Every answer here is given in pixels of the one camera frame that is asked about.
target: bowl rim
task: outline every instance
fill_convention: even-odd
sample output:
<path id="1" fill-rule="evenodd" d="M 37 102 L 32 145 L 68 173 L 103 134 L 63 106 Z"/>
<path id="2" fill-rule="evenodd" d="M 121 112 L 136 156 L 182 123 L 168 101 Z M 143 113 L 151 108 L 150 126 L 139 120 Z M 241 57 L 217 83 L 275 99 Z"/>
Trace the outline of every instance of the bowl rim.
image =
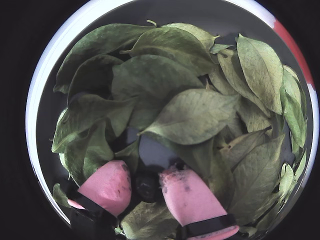
<path id="1" fill-rule="evenodd" d="M 25 134 L 26 134 L 26 142 L 29 153 L 30 162 L 36 175 L 38 182 L 42 188 L 42 191 L 48 201 L 53 206 L 54 210 L 58 213 L 58 215 L 68 224 L 70 225 L 69 218 L 65 215 L 65 213 L 61 210 L 59 205 L 54 200 L 51 191 L 49 190 L 47 183 L 45 181 L 44 175 L 41 170 L 40 161 L 38 157 L 37 150 L 37 139 L 36 139 L 36 129 L 37 129 L 37 117 L 38 117 L 38 109 L 40 105 L 40 100 L 42 97 L 43 90 L 45 88 L 45 84 L 47 82 L 48 76 L 54 67 L 55 63 L 64 52 L 64 50 L 68 47 L 69 43 L 77 37 L 79 33 L 81 33 L 87 26 L 93 23 L 95 20 L 108 13 L 109 11 L 120 7 L 124 4 L 134 2 L 138 0 L 117 0 L 117 1 L 105 1 L 105 0 L 91 0 L 79 8 L 69 19 L 67 19 L 64 24 L 59 28 L 59 30 L 52 37 L 45 50 L 43 51 L 38 64 L 33 73 L 33 77 L 30 83 L 27 103 L 26 103 L 26 111 L 25 111 Z M 314 82 L 312 79 L 312 75 L 310 73 L 310 69 L 307 65 L 307 62 L 301 53 L 299 47 L 288 33 L 288 31 L 281 25 L 281 23 L 263 6 L 257 3 L 254 0 L 221 0 L 224 2 L 229 2 L 234 4 L 244 10 L 255 15 L 257 18 L 266 23 L 270 28 L 274 30 L 276 34 L 280 36 L 280 38 L 284 41 L 284 43 L 288 46 L 288 48 L 293 53 L 296 58 L 302 72 L 304 78 L 307 83 L 307 87 L 310 94 L 311 106 L 312 106 L 312 116 L 313 116 L 313 136 L 312 136 L 312 144 L 310 150 L 310 156 L 308 159 L 308 164 L 306 166 L 306 170 L 304 172 L 302 181 L 296 191 L 292 194 L 294 195 L 292 198 L 292 202 L 290 203 L 291 207 L 288 208 L 287 212 L 284 213 L 284 216 L 288 214 L 293 205 L 298 200 L 303 188 L 305 187 L 309 176 L 311 174 L 311 170 L 314 165 L 314 161 L 316 158 L 317 148 L 318 148 L 318 140 L 319 140 L 319 104 L 318 97 L 316 93 L 316 89 L 314 86 Z M 272 230 L 277 223 L 273 224 L 270 230 Z"/>

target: dried leaf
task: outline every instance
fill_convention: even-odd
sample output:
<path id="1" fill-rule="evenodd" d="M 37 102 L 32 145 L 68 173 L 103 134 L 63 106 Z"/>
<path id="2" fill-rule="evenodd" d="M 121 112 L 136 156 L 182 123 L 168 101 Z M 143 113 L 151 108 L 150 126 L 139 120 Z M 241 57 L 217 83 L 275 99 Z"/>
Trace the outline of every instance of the dried leaf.
<path id="1" fill-rule="evenodd" d="M 81 92 L 90 92 L 109 96 L 113 80 L 112 66 L 123 61 L 107 54 L 94 56 L 80 65 L 72 79 L 68 93 L 68 103 L 73 96 Z"/>
<path id="2" fill-rule="evenodd" d="M 96 55 L 123 49 L 137 41 L 141 34 L 155 27 L 113 23 L 89 32 L 73 46 L 65 57 L 57 73 L 53 91 L 68 93 L 69 85 L 82 63 Z"/>
<path id="3" fill-rule="evenodd" d="M 215 44 L 210 49 L 209 53 L 218 54 L 221 50 L 225 50 L 227 48 L 233 47 L 233 45 L 225 45 L 225 44 Z"/>
<path id="4" fill-rule="evenodd" d="M 237 52 L 229 49 L 222 50 L 218 54 L 218 60 L 227 81 L 233 89 L 257 105 L 267 117 L 270 117 L 269 110 L 248 86 Z"/>
<path id="5" fill-rule="evenodd" d="M 136 140 L 125 149 L 115 153 L 115 158 L 124 161 L 129 167 L 131 174 L 134 174 L 138 168 L 139 142 L 140 139 Z"/>
<path id="6" fill-rule="evenodd" d="M 284 119 L 290 128 L 295 142 L 303 148 L 307 137 L 307 126 L 300 104 L 286 92 L 284 84 L 280 89 L 280 95 Z"/>
<path id="7" fill-rule="evenodd" d="M 169 23 L 163 25 L 162 28 L 177 28 L 187 31 L 188 33 L 195 36 L 203 44 L 204 48 L 207 51 L 209 51 L 209 49 L 215 44 L 215 40 L 219 38 L 219 36 L 213 36 L 209 32 L 188 23 Z"/>
<path id="8" fill-rule="evenodd" d="M 213 71 L 214 63 L 202 43 L 191 33 L 175 27 L 161 27 L 141 35 L 133 49 L 121 51 L 131 56 L 159 55 L 172 59 L 197 77 Z"/>
<path id="9" fill-rule="evenodd" d="M 266 129 L 272 125 L 272 121 L 260 108 L 244 97 L 239 101 L 238 113 L 249 133 Z M 266 134 L 271 137 L 272 130 L 267 131 Z"/>
<path id="10" fill-rule="evenodd" d="M 112 96 L 123 101 L 138 97 L 129 125 L 143 130 L 176 94 L 204 88 L 188 69 L 166 57 L 142 55 L 113 68 Z"/>
<path id="11" fill-rule="evenodd" d="M 209 78 L 213 86 L 223 95 L 236 95 L 237 91 L 228 83 L 225 74 L 220 66 L 216 66 L 215 70 L 209 73 Z"/>
<path id="12" fill-rule="evenodd" d="M 249 152 L 264 143 L 267 130 L 268 128 L 239 136 L 220 150 L 230 169 L 233 170 Z"/>
<path id="13" fill-rule="evenodd" d="M 66 194 L 61 190 L 60 184 L 56 183 L 53 186 L 53 199 L 60 205 L 66 207 L 66 208 L 71 208 L 71 206 L 68 203 L 68 198 Z"/>
<path id="14" fill-rule="evenodd" d="M 284 68 L 276 52 L 268 44 L 241 34 L 237 50 L 250 89 L 268 109 L 281 115 L 283 110 L 279 92 Z"/>
<path id="15" fill-rule="evenodd" d="M 131 240 L 158 240 L 169 236 L 178 226 L 165 203 L 137 205 L 121 221 L 125 236 Z"/>
<path id="16" fill-rule="evenodd" d="M 79 97 L 57 123 L 52 152 L 64 153 L 68 143 L 85 137 L 86 130 L 101 120 L 109 119 L 114 134 L 120 136 L 127 127 L 135 104 L 135 99 L 111 101 L 92 94 Z"/>
<path id="17" fill-rule="evenodd" d="M 281 161 L 279 159 L 285 135 L 255 147 L 235 168 L 235 192 L 229 213 L 239 225 L 251 222 L 247 214 L 257 210 L 274 190 Z"/>
<path id="18" fill-rule="evenodd" d="M 202 143 L 235 117 L 239 96 L 224 96 L 206 89 L 190 89 L 176 95 L 142 133 L 152 132 L 182 145 Z"/>

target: leaf stem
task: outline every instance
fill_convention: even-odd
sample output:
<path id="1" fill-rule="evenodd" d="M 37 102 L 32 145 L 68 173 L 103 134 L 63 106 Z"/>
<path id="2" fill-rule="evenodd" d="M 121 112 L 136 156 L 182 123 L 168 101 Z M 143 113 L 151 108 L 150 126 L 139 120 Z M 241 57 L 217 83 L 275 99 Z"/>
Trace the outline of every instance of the leaf stem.
<path id="1" fill-rule="evenodd" d="M 156 24 L 154 21 L 152 21 L 152 20 L 149 20 L 149 19 L 148 19 L 146 22 L 147 22 L 147 23 L 151 23 L 151 24 L 153 24 L 155 27 L 157 27 L 157 24 Z"/>
<path id="2" fill-rule="evenodd" d="M 121 50 L 119 53 L 120 54 L 130 54 L 132 50 Z"/>

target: black strap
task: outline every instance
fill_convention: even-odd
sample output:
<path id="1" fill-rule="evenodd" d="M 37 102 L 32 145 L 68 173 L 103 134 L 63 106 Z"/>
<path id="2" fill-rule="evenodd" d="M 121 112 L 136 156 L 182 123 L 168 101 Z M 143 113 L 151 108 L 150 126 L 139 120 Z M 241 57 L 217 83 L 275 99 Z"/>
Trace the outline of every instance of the black strap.
<path id="1" fill-rule="evenodd" d="M 85 208 L 72 207 L 70 212 L 71 229 L 84 240 L 115 240 L 114 227 L 118 220 L 104 208 L 78 192 L 74 181 L 62 179 L 61 190 L 66 196 Z"/>
<path id="2" fill-rule="evenodd" d="M 193 222 L 178 229 L 177 240 L 186 240 L 188 238 L 214 233 L 235 225 L 237 225 L 237 223 L 233 214 Z"/>

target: red stripe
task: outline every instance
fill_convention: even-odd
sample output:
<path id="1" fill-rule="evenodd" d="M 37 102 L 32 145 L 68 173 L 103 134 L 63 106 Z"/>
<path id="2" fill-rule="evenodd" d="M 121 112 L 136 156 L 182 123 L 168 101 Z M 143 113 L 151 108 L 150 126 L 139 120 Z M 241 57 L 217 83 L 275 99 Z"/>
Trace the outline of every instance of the red stripe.
<path id="1" fill-rule="evenodd" d="M 307 61 L 290 33 L 278 20 L 275 20 L 273 30 L 282 38 L 295 56 L 300 68 L 302 69 L 306 82 L 311 84 L 313 89 L 316 89 Z"/>

